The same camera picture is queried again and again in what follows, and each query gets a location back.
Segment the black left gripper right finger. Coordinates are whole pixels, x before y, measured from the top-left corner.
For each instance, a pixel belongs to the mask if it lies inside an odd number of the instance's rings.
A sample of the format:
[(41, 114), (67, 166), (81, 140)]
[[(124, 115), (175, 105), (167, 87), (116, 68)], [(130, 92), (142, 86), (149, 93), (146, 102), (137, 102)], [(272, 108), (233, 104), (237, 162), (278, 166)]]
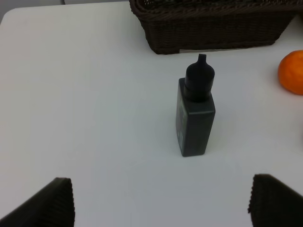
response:
[(254, 227), (301, 227), (303, 196), (272, 175), (256, 174), (248, 213)]

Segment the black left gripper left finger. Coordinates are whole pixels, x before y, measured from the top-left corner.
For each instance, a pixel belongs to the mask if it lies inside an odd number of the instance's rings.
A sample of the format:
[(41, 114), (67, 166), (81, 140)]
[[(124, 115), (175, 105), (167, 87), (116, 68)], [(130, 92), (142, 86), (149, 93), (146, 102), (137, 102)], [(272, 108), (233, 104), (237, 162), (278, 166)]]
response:
[(73, 227), (75, 207), (70, 178), (57, 177), (0, 219), (2, 227)]

